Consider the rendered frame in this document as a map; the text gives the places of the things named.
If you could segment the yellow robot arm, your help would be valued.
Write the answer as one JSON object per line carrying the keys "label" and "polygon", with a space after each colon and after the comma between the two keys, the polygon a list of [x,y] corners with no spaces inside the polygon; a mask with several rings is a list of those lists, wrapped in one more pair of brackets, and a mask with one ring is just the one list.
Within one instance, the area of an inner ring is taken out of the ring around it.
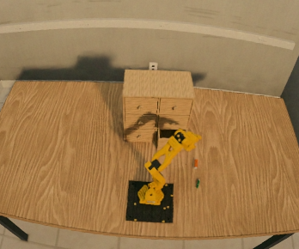
{"label": "yellow robot arm", "polygon": [[[158,152],[153,155],[152,161],[148,161],[144,164],[148,171],[154,176],[152,176],[154,182],[148,184],[148,188],[146,185],[144,185],[143,188],[138,192],[140,203],[144,203],[144,199],[149,198],[157,199],[156,204],[160,205],[160,202],[163,199],[163,193],[161,191],[161,188],[163,187],[166,181],[162,177],[163,175],[160,172],[168,166],[171,160],[184,148],[184,145],[188,146],[192,142],[191,136],[184,132],[185,131],[183,131],[182,129],[176,131],[174,133],[174,137],[170,137],[168,142],[164,145],[164,147],[158,150]],[[174,147],[174,145],[176,147]],[[173,148],[172,151],[170,151],[171,148]],[[158,161],[158,158],[164,154],[166,155],[166,157],[164,162],[161,164]],[[157,196],[156,193],[158,194]]]}

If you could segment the wooden chest of drawers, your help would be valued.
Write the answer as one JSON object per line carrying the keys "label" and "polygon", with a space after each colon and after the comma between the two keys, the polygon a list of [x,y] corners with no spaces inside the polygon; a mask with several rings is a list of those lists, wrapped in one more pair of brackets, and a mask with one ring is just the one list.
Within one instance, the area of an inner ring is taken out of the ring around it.
{"label": "wooden chest of drawers", "polygon": [[[176,99],[193,99],[190,114],[172,114],[159,113],[159,105],[157,101],[156,113],[133,113],[125,112],[124,99],[125,97],[147,97],[158,98],[160,105],[160,98],[176,98]],[[189,115],[187,128],[182,129],[188,132],[192,109],[195,101],[195,94],[192,85],[191,72],[185,71],[168,71],[168,70],[125,70],[125,80],[123,89],[123,113],[124,113],[124,133],[125,142],[149,142],[149,141],[126,141],[125,129],[155,129],[154,142],[157,142],[156,132],[158,114],[169,115]],[[155,128],[125,128],[125,114],[156,114]]]}

